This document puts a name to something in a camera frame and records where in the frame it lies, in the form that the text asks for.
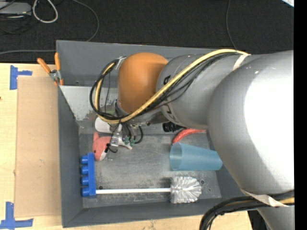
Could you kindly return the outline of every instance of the black floor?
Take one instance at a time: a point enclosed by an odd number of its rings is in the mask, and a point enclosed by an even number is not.
[[[34,2],[16,1],[31,5]],[[52,1],[59,12],[54,23],[40,23],[34,17],[0,17],[0,62],[34,63],[41,57],[51,64],[54,52],[1,53],[56,50],[57,40],[86,41],[94,35],[97,20],[89,8],[72,0]],[[234,48],[235,45],[251,54],[294,47],[294,8],[282,0],[77,1],[89,6],[99,19],[97,34],[91,42],[202,48]],[[37,5],[36,13],[44,20],[54,18],[46,0]]]

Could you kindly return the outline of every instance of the wooden table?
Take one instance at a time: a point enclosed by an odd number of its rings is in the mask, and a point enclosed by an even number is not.
[[[14,202],[14,173],[16,155],[17,91],[10,90],[10,65],[0,63],[0,219],[5,218],[5,202]],[[38,64],[14,63],[18,70],[31,70],[35,76],[47,76]],[[59,230],[61,216],[32,216],[33,227],[27,229]],[[71,228],[76,230],[197,230],[202,216],[157,219],[138,222],[107,224]],[[237,212],[218,217],[212,230],[252,230],[247,212]]]

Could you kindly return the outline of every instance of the gray bin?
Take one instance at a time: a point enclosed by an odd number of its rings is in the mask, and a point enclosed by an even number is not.
[[[86,89],[90,89],[102,68],[120,56],[138,52],[157,53],[171,59],[210,51],[201,48],[57,41],[65,80],[65,87],[58,91],[63,227],[202,215],[221,201],[243,195],[224,166],[218,171],[171,171],[169,151],[175,134],[164,133],[161,126],[153,125],[144,128],[143,142],[135,145],[133,150],[120,148],[118,153],[112,155],[113,159],[95,162],[96,187],[169,187],[172,176],[187,175],[200,181],[200,199],[196,203],[171,204],[168,193],[97,195],[93,199],[81,197],[80,157],[91,152],[95,115],[89,113],[84,118],[76,118],[76,109],[88,108],[88,102],[83,104],[82,92],[87,93]],[[112,74],[113,90],[116,90],[116,79],[116,73]],[[64,93],[69,86],[71,98]],[[77,103],[77,106],[74,108],[71,103]],[[185,143],[214,149],[205,134],[184,139]]]

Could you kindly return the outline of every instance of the yellow cable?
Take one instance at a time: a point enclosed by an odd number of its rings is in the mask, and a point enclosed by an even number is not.
[[[237,202],[229,203],[226,206],[237,205],[237,204],[242,204],[242,203],[250,203],[253,201],[254,200],[237,201]],[[294,197],[285,198],[285,199],[280,200],[279,202],[282,204],[294,204]]]
[[[105,74],[113,65],[115,64],[115,62],[111,63],[106,70],[102,73]],[[95,92],[95,108],[97,110],[99,110],[99,98],[98,98],[98,91],[101,88],[101,84],[102,84],[102,79],[98,82],[97,87],[96,87],[96,92]]]
[[[218,49],[215,51],[212,51],[200,58],[198,58],[197,60],[195,60],[194,62],[192,62],[190,65],[188,65],[185,69],[183,69],[180,73],[178,73],[174,78],[172,78],[166,85],[164,85],[158,92],[156,92],[156,94],[154,94],[145,104],[143,104],[139,109],[137,109],[136,111],[134,111],[133,113],[131,113],[130,115],[128,115],[127,117],[124,117],[122,119],[115,119],[115,120],[110,120],[107,118],[104,118],[100,115],[98,115],[103,121],[109,123],[109,124],[117,124],[119,122],[127,122],[130,119],[134,118],[135,116],[137,116],[138,114],[140,114],[146,107],[148,107],[150,104],[152,104],[154,101],[156,101],[167,89],[169,89],[178,79],[180,79],[184,74],[186,74],[188,71],[190,71],[191,69],[193,69],[196,65],[198,65],[199,63],[209,59],[210,57],[216,56],[218,54],[223,54],[223,53],[238,53],[238,54],[242,54],[242,55],[248,55],[248,53],[245,53],[243,51],[239,51],[239,50],[234,50],[234,49]],[[95,107],[96,109],[98,109],[97,106],[97,101],[95,101]]]

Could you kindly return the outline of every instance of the white cable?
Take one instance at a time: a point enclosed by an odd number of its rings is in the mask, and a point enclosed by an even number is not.
[[[54,23],[54,22],[58,19],[58,16],[59,16],[59,15],[58,15],[58,11],[57,11],[56,7],[54,6],[54,4],[52,3],[51,0],[47,0],[47,1],[50,3],[50,5],[52,6],[52,8],[54,9],[54,12],[56,13],[55,18],[54,18],[53,20],[51,20],[51,21],[44,21],[44,20],[40,19],[40,18],[36,15],[36,13],[35,13],[35,7],[37,6],[38,0],[35,0],[35,1],[34,1],[33,7],[32,7],[33,15],[34,15],[35,18],[37,18],[38,21],[40,21],[40,22],[42,22],[42,23]]]

